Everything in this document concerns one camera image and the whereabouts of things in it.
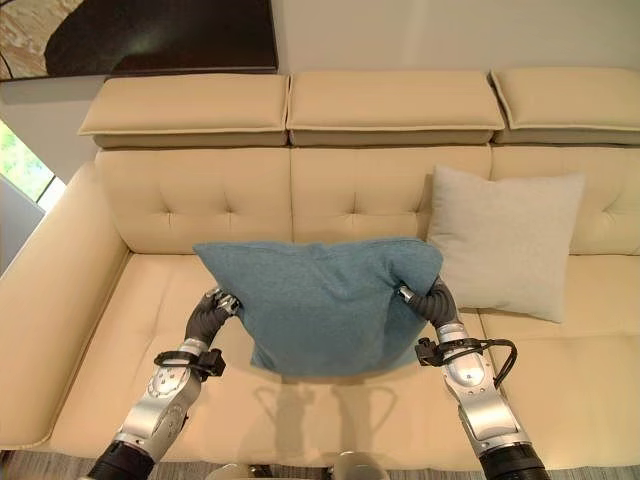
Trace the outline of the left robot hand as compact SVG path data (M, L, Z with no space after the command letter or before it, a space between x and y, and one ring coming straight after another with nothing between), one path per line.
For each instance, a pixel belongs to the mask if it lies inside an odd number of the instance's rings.
M241 302L221 288L207 291L192 311L185 329L185 340L209 347L226 320L236 316Z

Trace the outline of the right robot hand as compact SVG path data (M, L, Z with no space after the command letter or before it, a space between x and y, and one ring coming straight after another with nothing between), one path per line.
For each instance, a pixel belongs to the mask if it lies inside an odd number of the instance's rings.
M397 295L414 313L431 323L435 329L459 322L455 300L440 277L424 296L413 292L406 285L399 287Z

